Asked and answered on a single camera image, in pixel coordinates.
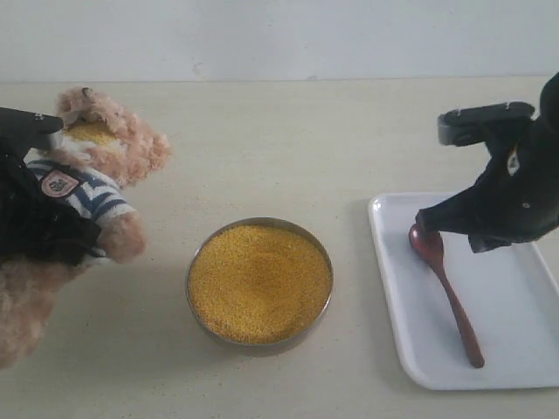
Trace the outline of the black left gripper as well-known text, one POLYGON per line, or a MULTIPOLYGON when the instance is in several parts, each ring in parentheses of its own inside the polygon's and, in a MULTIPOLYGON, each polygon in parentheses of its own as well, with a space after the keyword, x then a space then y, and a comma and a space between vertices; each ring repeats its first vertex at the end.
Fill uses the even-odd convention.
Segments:
POLYGON ((1 139, 1 256, 81 264, 96 254, 100 227, 47 196, 21 150, 1 139))

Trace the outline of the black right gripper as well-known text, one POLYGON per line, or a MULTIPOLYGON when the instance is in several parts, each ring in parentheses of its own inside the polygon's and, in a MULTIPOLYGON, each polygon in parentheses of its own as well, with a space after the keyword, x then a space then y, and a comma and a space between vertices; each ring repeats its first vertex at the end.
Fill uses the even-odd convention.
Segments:
POLYGON ((481 253, 532 242, 558 227, 558 76, 546 82, 537 117, 490 129, 491 155, 475 183, 420 209, 421 231, 469 235, 481 253))

